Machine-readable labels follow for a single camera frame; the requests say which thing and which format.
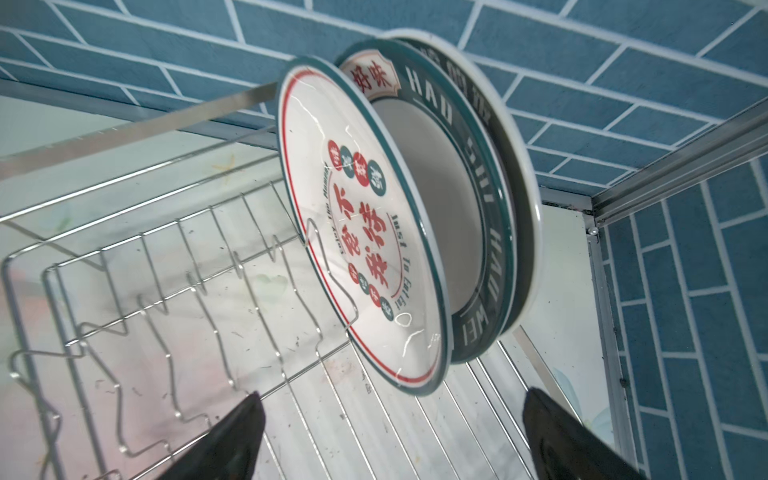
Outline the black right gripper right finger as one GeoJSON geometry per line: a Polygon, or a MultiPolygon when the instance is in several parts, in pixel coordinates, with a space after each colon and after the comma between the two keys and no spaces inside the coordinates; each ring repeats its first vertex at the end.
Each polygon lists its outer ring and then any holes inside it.
{"type": "Polygon", "coordinates": [[[541,389],[527,391],[523,423],[540,479],[644,479],[541,389]]]}

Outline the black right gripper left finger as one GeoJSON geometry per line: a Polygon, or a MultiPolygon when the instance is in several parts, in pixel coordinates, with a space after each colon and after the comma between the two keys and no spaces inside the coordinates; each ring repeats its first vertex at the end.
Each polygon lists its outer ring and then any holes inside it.
{"type": "Polygon", "coordinates": [[[261,397],[251,393],[160,479],[252,479],[265,426],[261,397]]]}

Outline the metal wire dish rack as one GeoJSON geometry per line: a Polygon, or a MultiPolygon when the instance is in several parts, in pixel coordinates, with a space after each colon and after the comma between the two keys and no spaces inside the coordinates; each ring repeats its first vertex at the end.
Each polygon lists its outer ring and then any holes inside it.
{"type": "Polygon", "coordinates": [[[258,479],[532,479],[526,334],[427,397],[339,324],[259,131],[203,124],[1,184],[1,475],[158,479],[249,394],[258,479]]]}

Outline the second-last hao wei plate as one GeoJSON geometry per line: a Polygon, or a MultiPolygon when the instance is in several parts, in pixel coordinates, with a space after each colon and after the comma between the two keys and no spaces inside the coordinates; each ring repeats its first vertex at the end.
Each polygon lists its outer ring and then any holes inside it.
{"type": "Polygon", "coordinates": [[[517,239],[510,189],[478,115],[445,70],[396,39],[336,60],[372,104],[425,204],[447,278],[454,364],[485,353],[512,320],[517,239]]]}

